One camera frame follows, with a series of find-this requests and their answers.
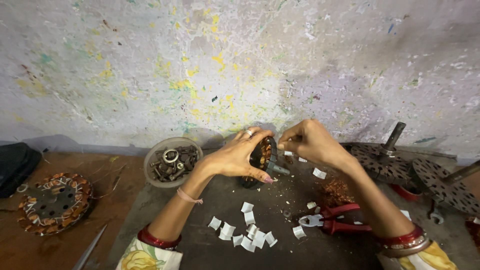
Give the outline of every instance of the red-handled pliers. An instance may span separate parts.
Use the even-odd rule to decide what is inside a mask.
[[[343,216],[346,212],[359,209],[360,206],[354,203],[346,204],[335,208],[322,207],[320,209],[321,214],[304,216],[299,219],[299,223],[300,225],[305,227],[319,226],[322,228],[323,231],[328,234],[333,234],[334,232],[369,232],[372,230],[369,225],[347,224],[337,221],[337,218]]]

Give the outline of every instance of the red plier handle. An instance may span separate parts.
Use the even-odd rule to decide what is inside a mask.
[[[355,203],[346,204],[335,208],[324,207],[321,211],[322,215],[324,216],[324,225],[322,230],[329,234],[333,234],[337,231],[347,233],[371,231],[372,228],[369,225],[346,224],[336,221],[336,218],[343,215],[345,212],[358,209],[360,209],[360,206]]]

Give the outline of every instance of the hand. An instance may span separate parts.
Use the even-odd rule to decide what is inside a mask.
[[[287,129],[278,140],[277,148],[295,152],[313,163],[326,162],[337,169],[357,162],[317,119],[305,119]]]
[[[198,165],[204,166],[211,174],[225,176],[251,176],[264,183],[273,183],[273,179],[264,171],[250,165],[250,154],[255,146],[267,136],[274,136],[270,130],[258,126],[249,127],[253,135],[240,131],[235,138],[218,151],[207,155]]]

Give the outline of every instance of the wrench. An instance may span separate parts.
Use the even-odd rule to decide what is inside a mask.
[[[435,200],[432,200],[432,209],[428,213],[428,219],[434,219],[436,224],[442,224],[444,222],[444,218],[440,215],[438,211],[438,203]]]

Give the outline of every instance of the paint-splattered wall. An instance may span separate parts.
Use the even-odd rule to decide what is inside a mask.
[[[0,139],[213,146],[320,119],[340,141],[480,152],[478,0],[0,3]]]

